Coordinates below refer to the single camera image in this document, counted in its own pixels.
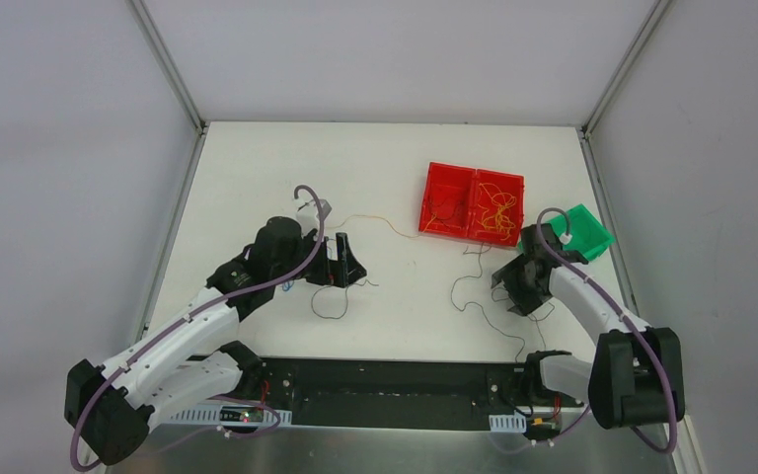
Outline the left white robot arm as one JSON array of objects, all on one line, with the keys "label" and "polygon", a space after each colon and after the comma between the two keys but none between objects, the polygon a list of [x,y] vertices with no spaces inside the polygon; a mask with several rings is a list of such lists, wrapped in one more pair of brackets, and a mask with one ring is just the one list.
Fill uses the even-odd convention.
[{"label": "left white robot arm", "polygon": [[64,418],[74,430],[73,468],[87,472],[121,462],[160,424],[210,397],[254,397],[262,363],[231,340],[240,323],[284,282],[348,288],[367,276],[346,233],[335,235],[331,258],[323,231],[304,230],[290,217],[270,218],[254,242],[219,266],[156,333],[100,364],[82,359],[73,365],[64,402]]}]

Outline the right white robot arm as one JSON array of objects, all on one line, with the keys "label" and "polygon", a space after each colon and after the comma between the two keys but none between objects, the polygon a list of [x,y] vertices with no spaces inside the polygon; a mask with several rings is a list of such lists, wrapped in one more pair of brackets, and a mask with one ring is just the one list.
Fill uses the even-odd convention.
[{"label": "right white robot arm", "polygon": [[506,290],[510,312],[530,316],[556,301],[594,344],[592,361],[567,351],[534,353],[520,379],[522,395],[536,405],[558,393],[585,402],[604,429],[679,422],[685,414],[681,345],[669,328],[656,328],[611,296],[590,276],[586,258],[565,249],[548,223],[520,232],[522,251],[496,271],[493,286]]}]

